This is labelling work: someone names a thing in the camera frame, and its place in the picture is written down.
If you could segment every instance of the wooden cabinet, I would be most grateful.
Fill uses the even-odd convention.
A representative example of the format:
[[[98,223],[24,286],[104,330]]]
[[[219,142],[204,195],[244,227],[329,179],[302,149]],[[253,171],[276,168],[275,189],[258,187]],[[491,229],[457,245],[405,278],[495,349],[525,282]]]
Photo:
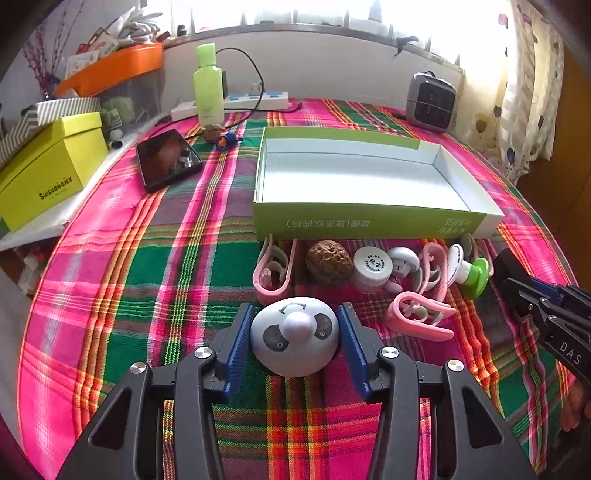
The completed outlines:
[[[567,48],[552,161],[539,158],[530,166],[517,188],[556,237],[581,286],[591,290],[591,81]]]

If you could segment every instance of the smartphone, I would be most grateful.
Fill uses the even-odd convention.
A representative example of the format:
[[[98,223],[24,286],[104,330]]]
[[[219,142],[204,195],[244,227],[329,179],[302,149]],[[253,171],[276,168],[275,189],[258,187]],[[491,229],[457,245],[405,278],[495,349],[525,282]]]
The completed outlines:
[[[203,168],[199,155],[175,129],[138,143],[135,151],[148,193],[163,189]]]

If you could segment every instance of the walnut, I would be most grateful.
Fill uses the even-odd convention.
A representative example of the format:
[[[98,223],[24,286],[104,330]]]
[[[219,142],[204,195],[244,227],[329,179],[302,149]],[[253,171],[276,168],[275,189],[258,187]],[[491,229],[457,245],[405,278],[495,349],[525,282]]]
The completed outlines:
[[[308,250],[306,267],[321,283],[337,285],[353,272],[353,261],[341,244],[321,240]]]
[[[215,143],[217,138],[226,131],[226,127],[223,125],[208,125],[203,130],[203,139],[207,143]]]

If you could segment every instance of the window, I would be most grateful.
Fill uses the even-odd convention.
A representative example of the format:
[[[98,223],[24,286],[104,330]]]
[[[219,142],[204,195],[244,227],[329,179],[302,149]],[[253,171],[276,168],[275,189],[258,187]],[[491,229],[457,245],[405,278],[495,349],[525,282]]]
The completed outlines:
[[[471,29],[470,0],[148,0],[163,12],[164,30],[176,34],[261,23],[298,23],[348,28],[383,37],[416,36],[425,48],[454,63]]]

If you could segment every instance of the yellow shoe box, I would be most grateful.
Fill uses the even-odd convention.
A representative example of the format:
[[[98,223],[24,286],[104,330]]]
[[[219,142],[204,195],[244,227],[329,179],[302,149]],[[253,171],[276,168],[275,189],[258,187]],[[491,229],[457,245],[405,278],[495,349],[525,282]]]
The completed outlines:
[[[53,122],[0,171],[0,238],[81,191],[108,153],[100,113]]]

